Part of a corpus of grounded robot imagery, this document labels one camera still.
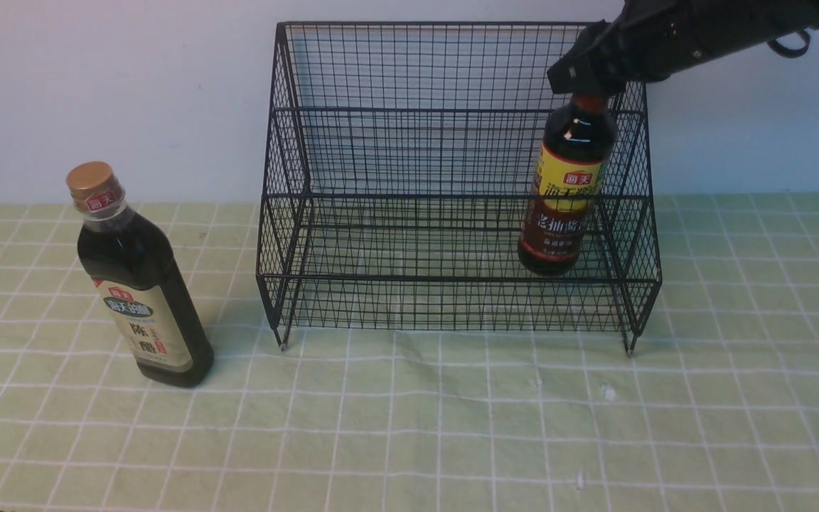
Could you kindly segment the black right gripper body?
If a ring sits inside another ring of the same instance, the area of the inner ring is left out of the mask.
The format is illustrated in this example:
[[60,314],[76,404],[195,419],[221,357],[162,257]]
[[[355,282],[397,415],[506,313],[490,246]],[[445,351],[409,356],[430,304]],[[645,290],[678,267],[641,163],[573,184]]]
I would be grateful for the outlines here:
[[643,83],[630,43],[621,38],[618,22],[605,20],[585,26],[571,49],[547,71],[555,95],[612,97],[629,83]]

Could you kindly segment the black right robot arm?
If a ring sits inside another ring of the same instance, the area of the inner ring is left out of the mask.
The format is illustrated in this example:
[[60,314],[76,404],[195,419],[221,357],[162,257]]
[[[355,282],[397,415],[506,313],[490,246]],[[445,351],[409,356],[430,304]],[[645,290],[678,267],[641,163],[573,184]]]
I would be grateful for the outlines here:
[[614,21],[582,29],[547,77],[555,94],[610,97],[765,43],[807,53],[819,1],[627,1]]

